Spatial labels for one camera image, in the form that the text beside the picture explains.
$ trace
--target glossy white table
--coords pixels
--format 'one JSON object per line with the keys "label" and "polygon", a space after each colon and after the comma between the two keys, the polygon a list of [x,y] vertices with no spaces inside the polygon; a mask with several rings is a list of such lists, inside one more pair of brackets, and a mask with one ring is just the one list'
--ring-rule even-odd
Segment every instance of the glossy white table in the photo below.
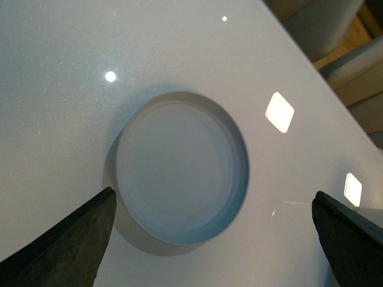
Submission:
{"label": "glossy white table", "polygon": [[[250,162],[244,204],[218,237],[177,248],[140,230],[119,200],[95,286],[322,287],[315,193],[351,206],[352,172],[361,206],[382,207],[382,155],[260,1],[0,5],[1,260],[116,188],[118,135],[171,91],[204,95],[237,123]],[[265,117],[276,91],[295,110],[284,134]]]}

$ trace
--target gray chair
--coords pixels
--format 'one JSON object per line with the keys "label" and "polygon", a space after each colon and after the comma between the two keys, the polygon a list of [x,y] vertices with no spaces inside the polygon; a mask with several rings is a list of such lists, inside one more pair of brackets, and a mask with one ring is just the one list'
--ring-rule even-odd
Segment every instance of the gray chair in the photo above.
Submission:
{"label": "gray chair", "polygon": [[383,36],[319,72],[366,133],[383,131]]}
{"label": "gray chair", "polygon": [[363,3],[363,0],[264,1],[312,62],[336,48]]}

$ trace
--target white tabletop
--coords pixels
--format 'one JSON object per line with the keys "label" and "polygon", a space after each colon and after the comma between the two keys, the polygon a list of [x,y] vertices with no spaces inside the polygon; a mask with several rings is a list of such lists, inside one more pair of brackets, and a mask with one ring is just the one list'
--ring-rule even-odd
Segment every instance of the white tabletop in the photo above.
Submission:
{"label": "white tabletop", "polygon": [[[239,127],[244,204],[223,233],[187,249],[145,234],[119,200],[95,286],[322,287],[315,193],[351,206],[351,172],[361,206],[383,205],[382,155],[261,1],[0,3],[0,260],[117,188],[118,135],[172,91],[212,99]],[[287,133],[265,117],[277,91],[294,108]]]}

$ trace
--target table surface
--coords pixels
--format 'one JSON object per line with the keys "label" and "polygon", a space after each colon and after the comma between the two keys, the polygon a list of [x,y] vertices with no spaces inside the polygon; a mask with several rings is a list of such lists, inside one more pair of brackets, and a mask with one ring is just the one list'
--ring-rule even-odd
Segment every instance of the table surface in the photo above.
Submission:
{"label": "table surface", "polygon": [[[250,164],[244,204],[219,236],[183,248],[146,234],[119,199],[95,286],[325,286],[315,193],[351,206],[351,172],[361,207],[382,207],[382,155],[262,2],[0,6],[0,259],[117,188],[119,134],[172,91],[212,99],[238,125]],[[295,110],[287,133],[265,117],[277,91]]]}

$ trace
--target dark pointed tip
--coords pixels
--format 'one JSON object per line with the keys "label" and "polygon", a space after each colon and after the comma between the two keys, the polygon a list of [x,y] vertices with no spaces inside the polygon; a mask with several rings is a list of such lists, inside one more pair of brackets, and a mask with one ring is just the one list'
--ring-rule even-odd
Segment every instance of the dark pointed tip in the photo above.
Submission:
{"label": "dark pointed tip", "polygon": [[0,262],[0,286],[91,287],[116,210],[108,187],[32,243]]}
{"label": "dark pointed tip", "polygon": [[383,286],[383,230],[319,191],[312,218],[341,287]]}

